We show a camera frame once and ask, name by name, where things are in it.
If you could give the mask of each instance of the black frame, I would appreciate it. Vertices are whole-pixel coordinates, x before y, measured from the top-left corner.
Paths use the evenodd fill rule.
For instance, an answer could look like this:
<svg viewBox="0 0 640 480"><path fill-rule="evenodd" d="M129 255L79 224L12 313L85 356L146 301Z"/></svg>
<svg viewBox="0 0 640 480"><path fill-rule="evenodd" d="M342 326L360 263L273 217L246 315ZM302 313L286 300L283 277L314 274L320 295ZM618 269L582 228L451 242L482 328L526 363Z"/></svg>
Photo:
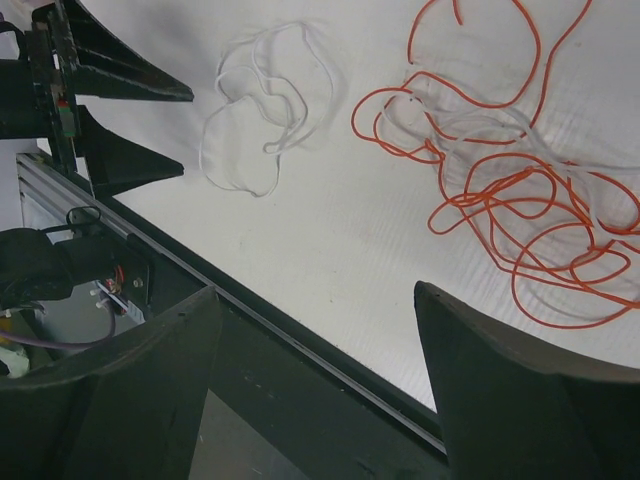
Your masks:
<svg viewBox="0 0 640 480"><path fill-rule="evenodd" d="M221 327L203 288L109 342L0 379L0 477L188 477Z"/></svg>
<svg viewBox="0 0 640 480"><path fill-rule="evenodd" d="M172 278L180 274L185 295L205 285L215 287L225 320L210 388L306 475L448 477L435 412L118 201L94 200L86 180L77 174L63 177L46 166L49 161L46 154L22 155L19 171L35 169L68 192L75 190L77 199L132 226L130 238L151 244L160 270L171 269ZM152 304L165 297L163 278L156 268ZM159 312L158 307L152 305L152 310Z"/></svg>

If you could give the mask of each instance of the black cable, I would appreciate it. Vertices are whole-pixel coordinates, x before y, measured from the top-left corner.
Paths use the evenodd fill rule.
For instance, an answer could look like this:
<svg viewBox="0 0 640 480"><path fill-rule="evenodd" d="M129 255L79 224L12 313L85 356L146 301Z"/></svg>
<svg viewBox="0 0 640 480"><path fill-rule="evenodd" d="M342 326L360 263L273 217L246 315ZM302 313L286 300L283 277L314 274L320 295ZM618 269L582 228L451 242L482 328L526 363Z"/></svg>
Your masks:
<svg viewBox="0 0 640 480"><path fill-rule="evenodd" d="M91 219L91 221L88 222L81 222L81 223L73 223L73 219L71 218L71 216L76 213L76 212L87 212L87 210L93 210L97 213L97 216L95 216L94 218ZM40 230L42 233L44 234L49 234L49 233L57 233L57 232L66 232L69 230L75 230L77 228L84 228L84 227L91 227L93 225L96 225L98 223L100 223L100 220L102 219L102 210L100 210L98 207L90 207L90 206L86 206L86 207L75 207L72 208L71 210L69 210L67 212L67 216L66 216L66 225L59 225L56 227L49 227L49 228L45 228L44 230Z"/></svg>

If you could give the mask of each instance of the white cable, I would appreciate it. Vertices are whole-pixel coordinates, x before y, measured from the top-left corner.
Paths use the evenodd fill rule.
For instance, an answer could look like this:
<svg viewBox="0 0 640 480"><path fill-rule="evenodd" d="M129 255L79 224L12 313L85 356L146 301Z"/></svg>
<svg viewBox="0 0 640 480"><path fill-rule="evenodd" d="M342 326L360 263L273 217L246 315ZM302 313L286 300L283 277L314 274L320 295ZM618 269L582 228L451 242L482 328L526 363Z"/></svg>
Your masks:
<svg viewBox="0 0 640 480"><path fill-rule="evenodd" d="M396 121L390 117L388 114L387 105L389 104L389 100L395 97L405 96L413 100L417 100L417 104L419 108L424 112L428 113L434 117L449 117L448 120L443 122L440 125L440 128L446 128L455 125L456 123L468 122L468 121L486 121L492 125L488 125L485 127L476 128L474 130L465 132L463 134L459 134L457 138L453 141L452 145L449 147L444 147L443 150L446 151L445 160L443 165L443 180L447 181L447 168L450 164L448 161L450 157L456 157L457 159L462 160L462 157L458 156L456 152L460 148L460 146L465 143L467 140L471 138L476 138L479 134L486 134L490 132L498 132L500 134L504 134L505 132L511 131L513 134L511 138L507 141L513 140L514 143L521 143L526 141L532 147L532 150L537 154L538 157L547 161L555 170L562 172L568 179L571 179L573 183L581 184L584 187L587 195L587 204L589 206L589 216L593 228L599 234L619 241L629 241L630 237L637 237L640 234L628 234L628 235L617 235L611 232L608 232L603 227L602 221L598 216L598 205L596 203L596 199L594 198L593 189L591 188L591 182L593 180L593 173L600 173L605 175L640 175L640 167L608 167L604 165L571 165L567 164L564 160L562 160L558 155L553 152L553 150L540 138L540 136L535 132L530 126L530 120L521 112L513 107L506 107L499 109L500 112L504 112L508 116L510 116L513 120L515 120L516 124L506 124L504 122L500 122L494 117L490 117L487 115L472 115L475 111L485 110L482 107L475 107L471 110L457 111L457 112L449 112L443 110L437 110L434 108L429 108L426 105L426 102L423 98L418 97L415 94L411 94L408 92L394 92L387 98L380 110L382 117L385 121L388 121L391 125L398 128L405 134L408 134L412 138L425 142L428 139L428 136L424 134L420 134L404 125L402 125L399 121ZM441 139L439 136L437 140L441 140L445 142L446 139Z"/></svg>
<svg viewBox="0 0 640 480"><path fill-rule="evenodd" d="M309 50L309 52L311 53L312 57L314 58L314 60L321 66L322 70L324 71L324 73L326 74L326 77L328 79L328 83L329 83L329 100L327 103L327 107L324 109L322 116L307 130L306 133L304 133L303 135L299 136L299 138L296 138L296 136L300 135L300 132L305 128L308 119L309 119L309 107L303 97L303 95L300 93L299 89L287 78L284 77L280 77L280 76L275 76L275 75L270 75L268 72L265 71L264 68L262 68L257 60L257 54L258 51L260 49L260 47L263 45L263 43L270 37L278 35L281 32L284 32L288 29L291 28L300 28L302 31L302 41L305 45L305 47ZM223 107L219 108L218 110L214 111L204 122L203 125L203 129L202 129L202 137L201 137L201 142L200 142L200 148L199 148L199 154L198 154L198 163L199 163L199 167L200 170L202 171L202 173L204 174L205 178L214 186L216 186L217 188L220 188L221 190L224 191L229 191L229 192L236 192L236 191L241 191L241 192L247 192L250 193L253 197L255 198L261 198L261 197L266 197L269 196L271 193L273 193L273 191L277 188L279 181L280 181L280 170L281 170L281 155L288 151L291 150L299 145L301 145L303 142L305 142L306 140L308 140L314 133L316 133L318 131L318 129L320 129L322 127L322 125L325 123L328 115L330 114L330 112L332 111L333 107L334 107L334 103L335 103L335 81L333 78L333 75L331 74L331 71L329 70L329 68L327 67L327 64L325 62L322 61L320 54L317 52L317 50L313 47L313 45L311 44L311 42L309 41L309 33L311 31L311 26L308 25L305 22L301 22L301 21L297 21L297 22L290 22L290 23L285 23L283 25L265 30L257 35L251 36L251 37L247 37L247 38L243 38L243 39L239 39L239 40L234 40L232 42L230 42L230 44L232 45L232 48L229 48L226 52L223 53L221 60L218 64L217 70L216 70L216 80L215 80L215 84L214 84L214 89L215 91L221 95L223 98L225 98L226 103ZM235 67L231 67L227 70L225 70L225 64L227 63L227 61L229 60L229 58L233 55L233 53L240 48L243 45L247 45L247 44L252 44L252 48L251 48L251 66L249 65L239 65L239 66L235 66ZM232 98L229 94L227 94L227 92L225 92L224 88L222 87L222 80L227 78L228 76L230 76L231 74L235 73L235 72L249 72L253 77L256 78L259 86L260 86L260 90L262 91L262 94L267 96L267 97L274 97L274 98L278 98L279 100L281 100L284 104L284 108L285 108L285 115L286 115L286 120L285 123L283 124L282 122L278 121L277 119L272 118L272 116L269 114L268 109L262 104L262 102L260 101L260 99L258 97L256 97L255 95L252 95L250 93L246 93L243 94L241 96L239 96L238 98ZM290 90L293 92L293 96L295 97L295 99L297 100L297 103L299 103L301 109L302 109L302 114L298 117L296 117L295 114L295 109L294 109L294 105L292 100L287 97L286 95L283 94L274 94L272 93L272 90L270 88L270 85L273 82L276 81L280 81L280 82L284 82L285 84L287 84L290 88ZM253 101L256 106L258 107L258 110L260 112L260 115L262 116L262 118L267 121L268 123L282 128L282 134L280 136L280 138L276 141L269 141L267 143L265 143L263 145L263 152L269 156L273 156L275 158L275 168L276 168L276 178L275 181L272 185L272 187L267 190L266 192L256 192L255 190L249 188L244 181L242 180L232 180L228 177L228 175L225 174L225 180L226 182L230 185L230 187L225 187L220 185L219 183L217 183L206 171L205 168L205 161L204 161L204 145L205 145L205 140L207 137L207 132L209 130L209 127L211 125L211 122L218 117L220 114L222 114L225 110L227 110L228 108L233 107L234 105L237 105L239 102L245 101L245 100L251 100Z"/></svg>
<svg viewBox="0 0 640 480"><path fill-rule="evenodd" d="M112 294L109 289L107 287L105 287L104 285L102 285L102 283L100 282L96 282L96 286L98 287L98 292L102 291L103 293L105 293L111 300L113 300L115 303L118 304L118 306L120 308L122 308L122 310L127 313L129 311L129 307L127 305L124 304L124 302L122 300L120 300L118 298L117 295ZM105 298L104 300L98 302L96 305L104 305L105 301L108 301L109 298Z"/></svg>

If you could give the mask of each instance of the metal frame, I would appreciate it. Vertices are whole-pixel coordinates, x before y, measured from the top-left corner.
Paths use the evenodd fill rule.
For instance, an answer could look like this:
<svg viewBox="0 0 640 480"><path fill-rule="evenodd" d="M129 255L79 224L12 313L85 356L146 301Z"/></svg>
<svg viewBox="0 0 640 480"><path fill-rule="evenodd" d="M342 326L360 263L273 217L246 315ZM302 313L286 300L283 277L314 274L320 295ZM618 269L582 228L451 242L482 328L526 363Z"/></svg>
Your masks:
<svg viewBox="0 0 640 480"><path fill-rule="evenodd" d="M47 165L48 155L18 156L21 195L28 195L54 215L83 205L99 207L104 224L123 237L135 236L204 285L213 286L223 302L286 345L332 382L342 384L357 402L393 428L412 438L437 462L446 465L437 415L381 379L299 322L205 262L113 199L96 200L79 176L66 178Z"/></svg>
<svg viewBox="0 0 640 480"><path fill-rule="evenodd" d="M47 138L52 165L77 171L84 158L96 197L109 197L184 174L164 155L103 128L76 95L193 101L192 90L129 49L79 2L55 0L32 14L31 29L13 32L18 59L0 59L0 139Z"/></svg>

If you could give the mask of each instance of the red wire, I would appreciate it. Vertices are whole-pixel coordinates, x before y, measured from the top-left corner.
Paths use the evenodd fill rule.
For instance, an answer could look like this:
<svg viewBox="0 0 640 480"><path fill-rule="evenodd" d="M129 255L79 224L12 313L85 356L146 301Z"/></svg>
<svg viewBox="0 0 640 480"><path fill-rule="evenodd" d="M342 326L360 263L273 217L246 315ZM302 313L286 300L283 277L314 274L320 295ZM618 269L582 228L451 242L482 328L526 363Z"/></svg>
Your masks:
<svg viewBox="0 0 640 480"><path fill-rule="evenodd" d="M122 290L124 280L124 269L122 268L122 265L118 265L116 266L116 285L118 286L118 289Z"/></svg>
<svg viewBox="0 0 640 480"><path fill-rule="evenodd" d="M414 63L414 41L418 28L425 14L429 8L436 3L436 1L437 0L428 1L418 12L416 19L413 22L407 45L407 58L410 64ZM453 13L456 21L458 25L463 26L464 22L459 0L452 0L452 2ZM530 73L522 87L511 100L503 103L482 102L471 97L454 82L446 80L429 71L421 70L413 74L408 80L398 87L379 88L367 94L354 108L351 116L351 127L358 138L379 145L382 149L393 156L405 157L413 160L414 162L434 165L436 167L438 171L438 187L444 201L430 215L427 221L429 230L436 235L447 235L462 225L468 225L496 267L500 271L511 275L511 293L513 300L518 309L529 319L539 323L540 325L559 329L578 330L594 328L609 323L632 309L640 308L639 301L629 300L628 298L609 293L605 290L608 282L619 278L631 269L632 259L629 256L629 252L639 254L640 247L635 247L630 243L621 240L609 240L604 245L599 245L596 240L595 226L591 220L589 202L576 192L570 177L567 177L559 170L553 168L549 162L536 155L518 151L503 151L487 155L474 161L467 173L462 192L456 195L449 195L445 182L445 162L447 161L447 155L437 148L430 139L426 138L421 146L413 150L405 150L402 147L394 145L392 142L384 140L380 132L380 122L383 118L382 113L378 113L373 119L371 135L362 133L357 126L358 115L362 107L379 95L392 94L391 98L384 105L385 109L388 109L393 102L397 100L400 94L411 95L412 100L421 102L415 94L412 85L417 79L422 77L429 78L441 84L470 105L474 105L478 108L499 110L510 107L519 102L529 91L539 69L542 40L533 18L522 3L519 0L511 0L511 3L513 3L526 21L528 28L531 31L536 49ZM593 0L585 1L579 15L567 30L564 31L550 50L544 67L544 75L538 104L530 122L530 126L532 128L536 125L544 109L556 54L566 39L582 22L592 3ZM439 137L440 140L457 140L457 137L444 132L432 115L425 113L425 117L433 128L434 134ZM503 147L514 145L516 143L515 140L500 141L482 138L468 138L464 139L464 141L487 146ZM482 184L482 178L479 175L479 172L483 168L498 162L513 163L515 158L525 161L528 165L519 171L497 178L484 185L484 187L480 188L477 186ZM567 165L576 165L572 162L566 163ZM638 197L628 187L609 176L597 172L589 172L588 174L594 178L604 181L610 187L622 192L633 202L636 208L635 220L628 226L619 227L605 225L600 222L600 227L609 233L621 237L631 237L632 235L640 234L640 200ZM517 196L515 194L514 189L516 187L521 185L523 182L530 181L534 178L539 178L548 182L549 188L546 196ZM536 208L535 213L527 213L526 207L531 208L536 205L540 206L539 210ZM462 218L445 228L436 228L434 225L435 220L448 208L455 208ZM530 222L534 226L537 226L537 224L533 222L540 221L547 222L546 225L552 223L552 226L540 228L533 238L523 242L518 240L517 236L507 228L507 225L504 222L500 220L501 215L504 214ZM558 214L562 214L564 217L568 216L569 220L559 222L557 220ZM584 231L584 236L582 238L585 241L585 249L579 255L576 255L573 258L568 258L568 260L562 265L555 265L549 261L545 261L545 259L533 251L534 247L537 247L543 242L552 242L554 234L568 229L580 229ZM506 241L508 248L501 249L499 247L498 238L501 238L503 242ZM509 253L513 251L517 251L518 253L515 256L513 253ZM585 279L580 276L581 269L596 265L596 262L602 261L607 257L619 258L622 261L622 266L617 268L614 272L602 274L596 278ZM616 313L608 315L595 322L561 325L552 324L532 315L521 302L518 296L517 281L522 279L542 285L594 295L613 302L613 304L618 305L620 309Z"/></svg>

